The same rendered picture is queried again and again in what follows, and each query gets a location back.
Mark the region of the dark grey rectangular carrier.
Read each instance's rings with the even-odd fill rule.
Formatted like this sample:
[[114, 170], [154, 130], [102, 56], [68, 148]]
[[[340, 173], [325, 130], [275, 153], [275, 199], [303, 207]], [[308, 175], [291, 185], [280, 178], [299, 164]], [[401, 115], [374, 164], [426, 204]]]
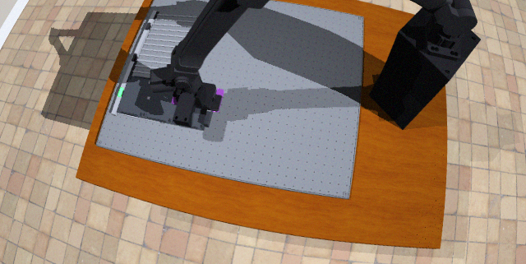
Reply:
[[[153, 93], [150, 78], [129, 76], [117, 113], [176, 125], [173, 115], [177, 105], [171, 103], [172, 99], [173, 91]], [[211, 110], [196, 108], [190, 128], [204, 131], [210, 126], [212, 114]]]

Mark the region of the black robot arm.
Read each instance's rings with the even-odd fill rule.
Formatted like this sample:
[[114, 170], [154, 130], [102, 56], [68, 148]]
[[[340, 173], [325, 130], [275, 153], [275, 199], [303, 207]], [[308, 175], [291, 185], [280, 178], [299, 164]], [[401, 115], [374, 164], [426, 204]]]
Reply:
[[[180, 127], [191, 127], [196, 105], [204, 105], [206, 92], [204, 86], [201, 86], [198, 70], [210, 51], [248, 7], [262, 9], [268, 1], [238, 0], [237, 3], [237, 0], [209, 0], [186, 37], [174, 47], [171, 64], [150, 70], [150, 86], [154, 93], [175, 91], [176, 87], [178, 88], [176, 93], [178, 103], [173, 115], [175, 124]], [[410, 1], [426, 10], [427, 54], [458, 61], [461, 57], [460, 41], [464, 33], [472, 30], [478, 23], [471, 2], [469, 0]], [[188, 93], [198, 91], [187, 94], [183, 90]]]

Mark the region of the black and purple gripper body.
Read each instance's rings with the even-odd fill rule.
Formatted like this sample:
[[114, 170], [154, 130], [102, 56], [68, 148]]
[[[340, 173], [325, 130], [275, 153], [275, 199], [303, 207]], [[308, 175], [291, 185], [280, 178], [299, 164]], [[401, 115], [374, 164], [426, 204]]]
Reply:
[[[196, 108], [198, 108], [198, 109], [207, 109], [207, 110], [211, 110], [211, 111], [215, 111], [215, 112], [219, 111], [219, 106], [220, 106], [220, 103], [221, 103], [221, 100], [222, 100], [222, 95], [215, 95], [214, 101], [212, 103], [212, 99], [213, 99], [213, 96], [214, 96], [214, 93], [215, 93], [215, 90], [216, 90], [215, 84], [204, 83], [201, 80], [201, 86], [204, 86], [204, 88], [205, 88], [205, 92], [206, 92], [205, 102], [204, 102], [203, 106], [196, 105]], [[201, 86], [200, 86], [200, 88], [201, 88]], [[177, 94], [176, 94], [177, 90], [178, 90], [178, 88], [176, 88], [176, 90], [173, 92], [173, 97], [176, 97], [176, 101], [178, 102], [178, 97], [177, 97]], [[193, 94], [193, 93], [196, 93], [197, 91], [192, 92], [192, 93], [187, 93], [185, 91], [184, 92], [187, 93], [187, 94]]]

